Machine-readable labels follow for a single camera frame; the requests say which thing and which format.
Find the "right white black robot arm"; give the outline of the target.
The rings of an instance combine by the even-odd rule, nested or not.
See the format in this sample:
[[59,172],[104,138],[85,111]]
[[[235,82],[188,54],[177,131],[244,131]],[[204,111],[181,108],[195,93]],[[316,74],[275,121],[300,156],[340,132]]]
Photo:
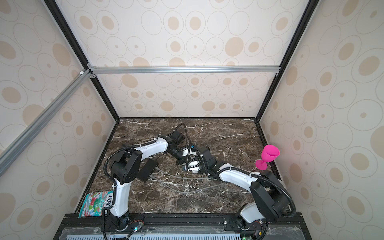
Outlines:
[[293,198],[283,184],[270,171],[253,173],[218,161],[209,148],[185,147],[181,152],[180,165],[186,171],[205,174],[210,179],[234,184],[252,194],[253,202],[239,211],[243,224],[265,219],[276,222],[280,217],[292,218],[296,214]]

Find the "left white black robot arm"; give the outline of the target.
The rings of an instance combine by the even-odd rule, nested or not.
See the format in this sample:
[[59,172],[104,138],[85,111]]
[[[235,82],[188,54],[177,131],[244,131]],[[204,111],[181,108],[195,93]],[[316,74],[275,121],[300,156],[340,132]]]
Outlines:
[[116,230],[122,231],[129,226],[130,187],[139,175],[142,160],[159,153],[170,154],[178,165],[188,165],[192,143],[184,123],[177,125],[171,133],[158,135],[148,142],[124,144],[107,158],[103,171],[113,183],[113,198],[111,204],[103,208],[103,216],[108,218]]

